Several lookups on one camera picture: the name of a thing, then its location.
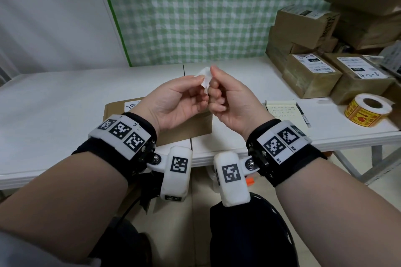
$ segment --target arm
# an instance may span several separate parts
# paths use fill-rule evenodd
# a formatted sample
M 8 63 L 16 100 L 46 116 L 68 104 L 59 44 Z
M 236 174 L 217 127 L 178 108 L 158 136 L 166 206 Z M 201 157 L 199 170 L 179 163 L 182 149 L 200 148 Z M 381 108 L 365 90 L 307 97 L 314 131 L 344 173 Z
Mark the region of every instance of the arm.
M 241 82 L 212 67 L 209 109 L 245 141 L 273 119 Z M 318 158 L 276 187 L 289 220 L 322 266 L 401 265 L 401 213 Z
M 207 107 L 203 78 L 184 76 L 164 83 L 131 112 L 149 121 L 157 134 L 173 128 Z M 0 230 L 79 263 L 103 234 L 127 185 L 96 155 L 74 154 L 0 204 Z

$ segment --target forearm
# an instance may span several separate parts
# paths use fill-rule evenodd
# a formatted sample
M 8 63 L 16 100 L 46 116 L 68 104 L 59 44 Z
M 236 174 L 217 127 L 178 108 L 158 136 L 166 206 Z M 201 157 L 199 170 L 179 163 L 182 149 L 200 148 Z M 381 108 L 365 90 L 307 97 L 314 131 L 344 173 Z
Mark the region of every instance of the forearm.
M 322 266 L 401 265 L 401 213 L 332 163 L 314 160 L 276 193 Z
M 79 262 L 103 234 L 127 185 L 96 155 L 71 155 L 0 205 L 0 230 Z

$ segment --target hand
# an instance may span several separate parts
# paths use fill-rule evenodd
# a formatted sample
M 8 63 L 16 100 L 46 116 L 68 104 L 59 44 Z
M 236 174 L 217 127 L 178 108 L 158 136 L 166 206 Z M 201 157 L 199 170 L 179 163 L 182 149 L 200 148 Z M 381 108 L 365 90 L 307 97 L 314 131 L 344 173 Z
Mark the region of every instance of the hand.
M 157 135 L 172 129 L 207 108 L 209 96 L 201 83 L 204 75 L 183 76 L 157 87 L 130 110 L 146 119 Z
M 231 130 L 248 140 L 261 124 L 274 119 L 242 82 L 216 66 L 210 68 L 209 110 Z

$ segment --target checkered curtain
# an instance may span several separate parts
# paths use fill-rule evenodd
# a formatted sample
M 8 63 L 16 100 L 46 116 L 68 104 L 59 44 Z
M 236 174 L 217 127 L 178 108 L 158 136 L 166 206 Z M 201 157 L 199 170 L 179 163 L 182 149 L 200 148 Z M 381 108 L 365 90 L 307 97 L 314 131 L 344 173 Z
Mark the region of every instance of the checkered curtain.
M 108 0 L 132 66 L 264 54 L 276 12 L 323 0 Z

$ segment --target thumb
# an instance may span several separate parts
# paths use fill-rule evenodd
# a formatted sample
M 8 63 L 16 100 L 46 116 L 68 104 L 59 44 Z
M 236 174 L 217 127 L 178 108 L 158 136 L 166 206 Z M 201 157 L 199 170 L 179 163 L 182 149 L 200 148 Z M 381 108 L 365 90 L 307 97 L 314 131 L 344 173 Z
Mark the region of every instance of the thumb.
M 213 78 L 215 78 L 227 91 L 239 91 L 242 89 L 242 82 L 215 65 L 210 67 L 210 72 L 212 73 Z
M 170 89 L 180 93 L 184 93 L 190 88 L 199 86 L 203 82 L 203 80 L 204 80 L 204 75 L 199 75 L 190 78 L 188 78 L 187 76 L 179 77 L 171 81 L 172 86 Z

